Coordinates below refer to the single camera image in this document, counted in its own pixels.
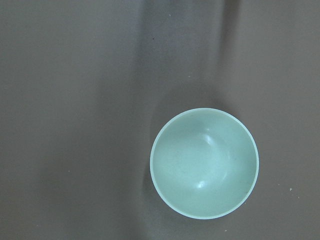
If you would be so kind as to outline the green bowl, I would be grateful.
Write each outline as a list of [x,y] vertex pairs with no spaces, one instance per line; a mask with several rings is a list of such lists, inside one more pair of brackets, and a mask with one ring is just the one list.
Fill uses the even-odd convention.
[[246,126],[233,115],[195,108],[170,119],[150,152],[152,183],[177,213],[217,219],[239,208],[259,174],[259,153]]

